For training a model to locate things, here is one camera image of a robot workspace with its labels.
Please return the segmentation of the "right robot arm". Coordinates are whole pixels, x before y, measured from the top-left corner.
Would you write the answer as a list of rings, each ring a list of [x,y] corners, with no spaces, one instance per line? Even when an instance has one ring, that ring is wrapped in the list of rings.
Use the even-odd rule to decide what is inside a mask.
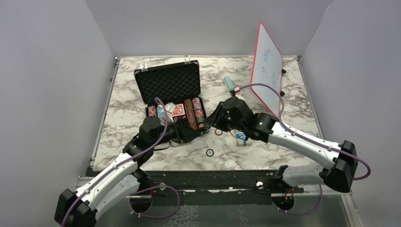
[[[273,179],[278,192],[301,184],[324,184],[337,192],[350,192],[358,166],[356,147],[350,141],[339,144],[298,131],[281,124],[269,113],[254,113],[244,100],[235,96],[220,102],[204,124],[224,132],[241,131],[248,139],[288,148],[315,162],[280,167],[280,175]]]

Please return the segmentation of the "blue boxed card deck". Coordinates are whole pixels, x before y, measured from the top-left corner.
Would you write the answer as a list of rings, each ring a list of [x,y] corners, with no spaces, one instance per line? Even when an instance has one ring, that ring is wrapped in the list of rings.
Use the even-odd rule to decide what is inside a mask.
[[[237,145],[239,147],[246,147],[252,145],[252,140],[248,139],[247,136],[244,133],[236,133],[235,137],[237,139]]]

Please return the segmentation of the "blue fifty chip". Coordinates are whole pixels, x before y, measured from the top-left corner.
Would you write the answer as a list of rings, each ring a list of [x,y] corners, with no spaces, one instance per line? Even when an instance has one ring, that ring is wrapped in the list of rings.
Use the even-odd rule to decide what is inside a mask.
[[[208,156],[208,157],[212,157],[215,154],[213,149],[207,149],[205,153],[206,153],[206,156]]]

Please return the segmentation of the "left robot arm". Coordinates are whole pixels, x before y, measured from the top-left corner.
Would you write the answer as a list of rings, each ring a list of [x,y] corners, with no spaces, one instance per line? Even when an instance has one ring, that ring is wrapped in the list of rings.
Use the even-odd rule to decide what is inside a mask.
[[[148,175],[140,167],[153,155],[155,146],[169,141],[188,143],[202,134],[183,119],[163,126],[157,117],[146,117],[139,133],[108,167],[85,185],[59,195],[54,220],[62,227],[95,226],[122,198],[148,190]]]

